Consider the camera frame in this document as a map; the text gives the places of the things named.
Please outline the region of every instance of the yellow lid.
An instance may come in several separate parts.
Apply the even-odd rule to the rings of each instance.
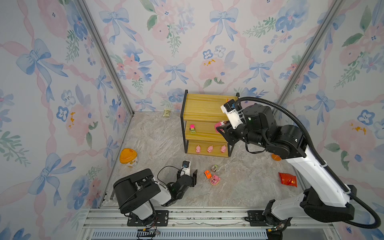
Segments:
[[[129,163],[137,157],[137,152],[130,148],[124,148],[120,154],[120,162],[123,164]]]

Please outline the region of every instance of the marble floor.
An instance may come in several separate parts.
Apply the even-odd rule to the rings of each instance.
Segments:
[[[116,163],[102,207],[118,207],[116,197],[109,199],[112,185],[118,179],[146,168],[156,177],[164,166],[181,168],[183,161],[190,161],[191,172],[198,170],[197,185],[190,187],[174,206],[265,207],[269,200],[285,199],[301,192],[300,187],[280,183],[279,172],[294,174],[291,165],[284,160],[273,160],[267,152],[250,154],[243,142],[235,145],[230,158],[185,154],[180,113],[172,112],[170,117],[162,115],[162,112],[135,112],[123,144],[137,151],[139,163],[134,168]],[[249,147],[249,151],[257,150],[262,148]],[[219,166],[216,174],[221,181],[217,186],[212,186],[204,175],[213,164]],[[165,183],[175,182],[176,172],[167,167],[159,179]]]

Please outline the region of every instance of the red package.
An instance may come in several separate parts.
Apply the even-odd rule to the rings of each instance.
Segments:
[[[297,187],[296,176],[279,172],[281,183],[288,186]]]

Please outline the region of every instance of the wall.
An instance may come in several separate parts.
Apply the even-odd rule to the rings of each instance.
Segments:
[[[139,111],[179,111],[185,89],[278,99],[331,2],[86,0]]]
[[[346,0],[331,29],[287,98],[285,106],[308,129],[317,151],[358,197],[384,218],[384,1]],[[311,67],[314,61],[321,62]],[[318,78],[311,78],[317,73]],[[280,124],[292,124],[286,116]],[[355,221],[372,223],[354,205]],[[344,240],[384,239],[383,226],[367,230],[335,224]]]
[[[0,32],[0,239],[76,239],[128,114],[73,2],[2,1]]]

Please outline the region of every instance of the wooden shelf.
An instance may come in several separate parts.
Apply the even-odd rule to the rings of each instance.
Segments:
[[[196,146],[199,145],[201,147],[201,152],[196,153]],[[214,149],[212,152],[207,152],[207,148],[209,146],[213,146]],[[227,150],[223,153],[220,151],[221,146],[225,145]],[[228,157],[228,145],[226,142],[207,142],[207,141],[194,141],[190,140],[188,143],[188,151],[189,154],[196,155],[206,155],[206,156],[214,156],[214,157]]]
[[[196,133],[191,134],[189,131],[189,125],[194,124]],[[186,140],[201,140],[210,142],[221,142],[223,145],[227,144],[224,137],[215,131],[215,124],[213,122],[195,122],[187,121],[185,126],[185,139]]]
[[[207,94],[187,94],[184,108],[184,121],[199,122],[221,122],[228,118],[221,111],[220,106],[227,102],[227,99],[237,100],[236,96],[221,96]]]

